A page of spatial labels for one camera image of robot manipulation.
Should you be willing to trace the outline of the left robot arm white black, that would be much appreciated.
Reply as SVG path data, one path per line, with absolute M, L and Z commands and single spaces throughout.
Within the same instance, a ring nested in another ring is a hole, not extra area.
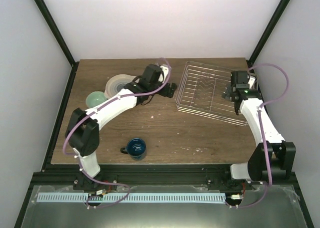
M 169 83 L 171 71 L 169 63 L 149 64 L 142 75 L 125 84 L 107 101 L 87 110 L 77 108 L 72 112 L 62 151 L 67 155 L 67 146 L 72 148 L 72 155 L 79 160 L 80 171 L 86 174 L 84 183 L 89 189 L 97 190 L 102 184 L 96 155 L 100 145 L 100 130 L 118 115 L 143 104 L 149 97 L 156 94 L 173 97 L 177 85 Z

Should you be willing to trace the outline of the wire dish rack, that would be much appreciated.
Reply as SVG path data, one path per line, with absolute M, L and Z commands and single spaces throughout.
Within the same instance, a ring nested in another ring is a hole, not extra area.
M 244 69 L 188 61 L 174 95 L 178 111 L 246 126 L 245 117 L 235 113 L 234 104 L 225 95 L 230 91 L 231 72 L 237 70 Z

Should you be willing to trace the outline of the white plate blue spiral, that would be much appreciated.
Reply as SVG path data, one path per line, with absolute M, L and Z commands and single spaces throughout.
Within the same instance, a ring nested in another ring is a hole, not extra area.
M 111 97 L 115 96 L 118 92 L 120 92 L 127 83 L 132 82 L 134 78 L 135 76 L 127 74 L 119 74 L 113 76 L 107 81 L 105 85 L 104 96 L 107 99 L 110 99 Z

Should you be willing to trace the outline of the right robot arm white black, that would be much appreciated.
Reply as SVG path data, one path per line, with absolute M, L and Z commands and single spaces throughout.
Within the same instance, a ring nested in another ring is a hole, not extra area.
M 246 163 L 232 164 L 223 175 L 223 186 L 236 188 L 240 180 L 267 182 L 289 179 L 296 155 L 294 143 L 285 141 L 270 120 L 261 93 L 253 88 L 246 71 L 233 71 L 224 93 L 234 104 L 235 113 L 242 114 L 253 134 L 256 148 Z

